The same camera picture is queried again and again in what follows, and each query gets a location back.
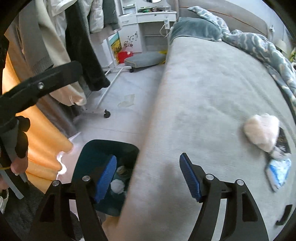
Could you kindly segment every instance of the red box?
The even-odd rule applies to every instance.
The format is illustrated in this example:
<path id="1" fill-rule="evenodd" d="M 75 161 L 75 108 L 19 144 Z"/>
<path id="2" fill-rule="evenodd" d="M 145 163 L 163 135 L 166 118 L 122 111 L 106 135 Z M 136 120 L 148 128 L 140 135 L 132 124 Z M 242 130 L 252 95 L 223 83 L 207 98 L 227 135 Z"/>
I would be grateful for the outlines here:
<path id="1" fill-rule="evenodd" d="M 131 56 L 133 56 L 133 52 L 122 51 L 117 54 L 120 64 L 123 64 L 124 60 Z"/>

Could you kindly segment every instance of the metal screw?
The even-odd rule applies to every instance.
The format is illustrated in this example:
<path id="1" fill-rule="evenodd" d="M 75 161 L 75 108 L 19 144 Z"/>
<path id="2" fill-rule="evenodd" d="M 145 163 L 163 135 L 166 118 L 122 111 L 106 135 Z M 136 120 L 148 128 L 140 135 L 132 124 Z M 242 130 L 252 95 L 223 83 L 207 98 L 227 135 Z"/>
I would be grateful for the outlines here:
<path id="1" fill-rule="evenodd" d="M 212 174 L 207 174 L 205 178 L 211 181 L 214 179 L 214 176 Z"/>
<path id="2" fill-rule="evenodd" d="M 38 83 L 38 89 L 39 89 L 39 90 L 42 90 L 43 88 L 44 88 L 44 83 L 39 82 L 39 83 Z"/>
<path id="3" fill-rule="evenodd" d="M 244 181 L 239 179 L 239 180 L 237 180 L 237 184 L 240 185 L 240 186 L 243 186 L 244 185 Z"/>
<path id="4" fill-rule="evenodd" d="M 53 185 L 54 187 L 58 186 L 58 185 L 59 185 L 59 181 L 58 181 L 58 180 L 54 180 L 54 181 L 52 182 L 52 185 Z"/>
<path id="5" fill-rule="evenodd" d="M 84 177 L 82 178 L 82 180 L 83 180 L 84 182 L 88 182 L 90 179 L 91 179 L 90 176 L 84 176 Z"/>

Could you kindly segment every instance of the gray floor cushion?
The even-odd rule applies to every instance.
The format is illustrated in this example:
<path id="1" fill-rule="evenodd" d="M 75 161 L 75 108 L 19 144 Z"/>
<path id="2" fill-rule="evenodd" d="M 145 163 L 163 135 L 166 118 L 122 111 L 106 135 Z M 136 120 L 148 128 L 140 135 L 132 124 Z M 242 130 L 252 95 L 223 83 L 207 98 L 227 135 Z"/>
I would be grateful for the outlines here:
<path id="1" fill-rule="evenodd" d="M 127 66 L 132 66 L 133 68 L 141 68 L 161 64 L 165 61 L 165 57 L 165 54 L 159 53 L 157 51 L 149 51 L 126 58 L 124 63 Z"/>

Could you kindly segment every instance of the mirror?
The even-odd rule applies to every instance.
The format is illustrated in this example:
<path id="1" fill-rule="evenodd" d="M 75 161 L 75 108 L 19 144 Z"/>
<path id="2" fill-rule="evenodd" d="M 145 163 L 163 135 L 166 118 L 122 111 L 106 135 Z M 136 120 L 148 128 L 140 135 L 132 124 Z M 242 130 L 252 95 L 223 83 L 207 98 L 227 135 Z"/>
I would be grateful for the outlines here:
<path id="1" fill-rule="evenodd" d="M 151 3 L 157 3 L 157 2 L 160 2 L 161 0 L 144 0 L 146 2 L 151 2 Z"/>

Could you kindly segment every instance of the floor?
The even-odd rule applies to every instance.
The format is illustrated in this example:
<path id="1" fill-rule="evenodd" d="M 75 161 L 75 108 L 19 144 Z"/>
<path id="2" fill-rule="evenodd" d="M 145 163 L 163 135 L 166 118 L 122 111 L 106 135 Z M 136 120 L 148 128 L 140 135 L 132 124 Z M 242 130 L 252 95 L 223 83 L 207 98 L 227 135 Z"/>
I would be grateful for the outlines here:
<path id="1" fill-rule="evenodd" d="M 80 134 L 71 138 L 74 148 L 60 156 L 64 167 L 58 179 L 62 183 L 71 182 L 79 154 L 90 140 L 116 140 L 141 149 L 163 70 L 164 64 L 133 73 L 123 70 L 98 108 L 96 105 L 105 89 L 91 93 L 84 113 L 75 122 Z M 115 75 L 116 72 L 107 77 L 112 81 Z M 105 109 L 111 113 L 109 118 L 104 118 Z M 75 201 L 70 203 L 70 208 L 77 213 Z"/>

